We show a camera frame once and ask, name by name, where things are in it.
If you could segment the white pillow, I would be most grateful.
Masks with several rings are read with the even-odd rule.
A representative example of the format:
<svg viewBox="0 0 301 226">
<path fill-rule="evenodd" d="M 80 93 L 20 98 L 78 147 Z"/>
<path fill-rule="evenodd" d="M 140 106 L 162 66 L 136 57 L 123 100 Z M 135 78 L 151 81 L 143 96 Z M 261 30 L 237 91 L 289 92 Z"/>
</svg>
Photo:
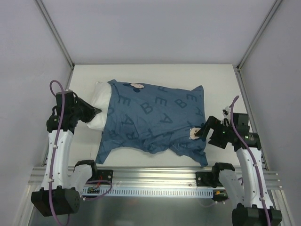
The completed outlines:
<svg viewBox="0 0 301 226">
<path fill-rule="evenodd" d="M 91 122 L 87 123 L 90 129 L 103 131 L 107 122 L 108 108 L 111 98 L 111 85 L 108 82 L 97 82 L 91 99 L 91 105 L 101 112 Z"/>
</svg>

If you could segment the blue patterned pillowcase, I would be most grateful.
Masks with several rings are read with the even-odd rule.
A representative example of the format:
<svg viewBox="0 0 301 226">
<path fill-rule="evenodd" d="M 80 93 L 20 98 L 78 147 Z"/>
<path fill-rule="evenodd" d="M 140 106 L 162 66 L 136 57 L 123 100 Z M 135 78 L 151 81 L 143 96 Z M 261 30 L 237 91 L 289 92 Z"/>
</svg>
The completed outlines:
<svg viewBox="0 0 301 226">
<path fill-rule="evenodd" d="M 129 147 L 156 154 L 172 150 L 201 166 L 208 165 L 204 88 L 192 90 L 111 80 L 107 120 L 96 156 L 103 164 L 113 149 Z"/>
</svg>

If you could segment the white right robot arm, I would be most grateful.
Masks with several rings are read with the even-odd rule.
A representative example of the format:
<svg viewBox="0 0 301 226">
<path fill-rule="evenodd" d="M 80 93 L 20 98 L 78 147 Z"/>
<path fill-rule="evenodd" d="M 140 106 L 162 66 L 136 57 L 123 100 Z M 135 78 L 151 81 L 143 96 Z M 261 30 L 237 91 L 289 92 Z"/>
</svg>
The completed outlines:
<svg viewBox="0 0 301 226">
<path fill-rule="evenodd" d="M 232 203 L 234 226 L 278 226 L 283 218 L 281 211 L 274 208 L 264 180 L 259 135 L 250 132 L 246 113 L 226 116 L 222 121 L 210 116 L 196 135 L 206 138 L 212 129 L 209 144 L 222 149 L 232 144 L 242 180 L 231 163 L 217 162 L 210 172 L 196 172 L 197 186 L 224 187 Z"/>
</svg>

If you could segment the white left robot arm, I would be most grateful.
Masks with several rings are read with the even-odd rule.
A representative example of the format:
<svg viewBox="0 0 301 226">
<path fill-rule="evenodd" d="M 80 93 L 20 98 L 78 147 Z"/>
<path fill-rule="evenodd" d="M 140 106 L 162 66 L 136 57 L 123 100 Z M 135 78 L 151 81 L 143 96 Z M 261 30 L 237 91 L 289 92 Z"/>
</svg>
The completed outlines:
<svg viewBox="0 0 301 226">
<path fill-rule="evenodd" d="M 47 120 L 48 160 L 39 191 L 31 194 L 31 202 L 45 217 L 77 213 L 80 191 L 98 179 L 94 160 L 76 163 L 68 176 L 70 147 L 78 121 L 90 122 L 101 110 L 79 97 L 56 96 L 56 106 Z"/>
</svg>

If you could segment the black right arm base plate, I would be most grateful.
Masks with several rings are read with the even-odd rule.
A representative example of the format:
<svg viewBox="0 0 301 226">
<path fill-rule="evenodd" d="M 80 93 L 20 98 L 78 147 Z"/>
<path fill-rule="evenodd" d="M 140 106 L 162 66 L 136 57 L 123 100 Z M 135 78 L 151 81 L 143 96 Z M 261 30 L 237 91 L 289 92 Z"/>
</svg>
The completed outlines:
<svg viewBox="0 0 301 226">
<path fill-rule="evenodd" d="M 195 173 L 196 185 L 198 187 L 222 187 L 222 183 L 218 179 L 218 174 L 212 172 L 201 172 L 197 171 Z"/>
</svg>

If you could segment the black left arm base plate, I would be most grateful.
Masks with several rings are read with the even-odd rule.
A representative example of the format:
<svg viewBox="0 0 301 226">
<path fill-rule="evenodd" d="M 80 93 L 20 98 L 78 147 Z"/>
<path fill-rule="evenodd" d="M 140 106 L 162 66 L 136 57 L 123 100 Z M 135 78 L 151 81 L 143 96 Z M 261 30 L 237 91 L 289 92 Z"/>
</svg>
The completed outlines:
<svg viewBox="0 0 301 226">
<path fill-rule="evenodd" d="M 94 185 L 108 185 L 108 181 L 113 180 L 113 170 L 111 169 L 99 169 L 90 181 Z"/>
</svg>

